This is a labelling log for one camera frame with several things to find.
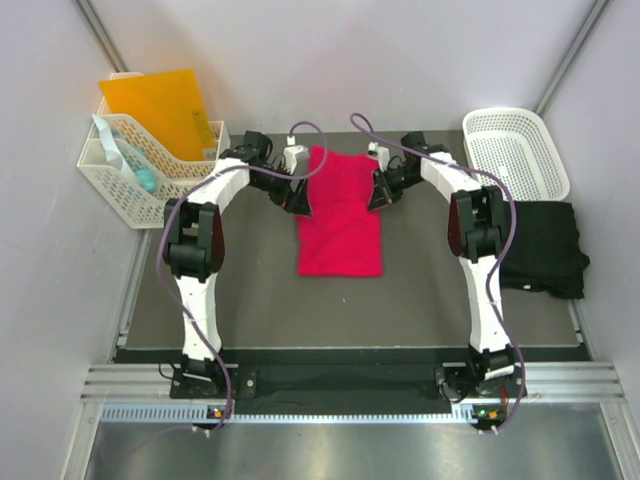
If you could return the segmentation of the red t shirt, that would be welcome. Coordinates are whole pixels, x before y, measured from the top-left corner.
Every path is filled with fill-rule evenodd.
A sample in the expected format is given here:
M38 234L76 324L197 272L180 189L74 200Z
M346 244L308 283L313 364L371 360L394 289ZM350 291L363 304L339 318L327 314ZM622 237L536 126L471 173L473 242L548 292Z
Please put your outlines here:
M326 152L315 145L309 179L311 217L296 218L297 273L309 277L371 278L383 275L381 218L368 212L377 162L364 154Z

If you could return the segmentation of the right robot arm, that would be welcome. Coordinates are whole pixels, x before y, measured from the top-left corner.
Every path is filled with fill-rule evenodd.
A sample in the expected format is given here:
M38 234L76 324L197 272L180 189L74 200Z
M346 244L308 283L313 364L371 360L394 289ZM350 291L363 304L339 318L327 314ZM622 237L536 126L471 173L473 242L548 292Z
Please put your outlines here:
M440 145L429 145L420 132L401 138L404 158L392 165L389 149L371 141L367 156L378 163L372 174L370 212L397 203L404 191L421 182L431 184L448 201L447 241L466 281L471 334L466 372L446 374L443 390L459 396L473 391L487 396L515 372L512 342L504 327L496 266L508 238L503 193L484 186Z

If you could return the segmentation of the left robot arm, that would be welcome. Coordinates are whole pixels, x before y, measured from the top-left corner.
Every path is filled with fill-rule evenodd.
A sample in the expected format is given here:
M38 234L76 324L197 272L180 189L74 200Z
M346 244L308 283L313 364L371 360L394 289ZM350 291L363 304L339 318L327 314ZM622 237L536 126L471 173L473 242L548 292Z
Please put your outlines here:
M220 154L212 172L184 202L171 199L165 205L162 260L176 281L184 321L184 344L180 366L174 369L172 398L222 398L228 391L227 374L220 365L222 340L215 298L225 258L224 210L241 190L254 187L288 213L312 213L308 181L292 178L308 163L309 149L292 135L274 160L270 159L272 149L266 135L246 132L240 145Z

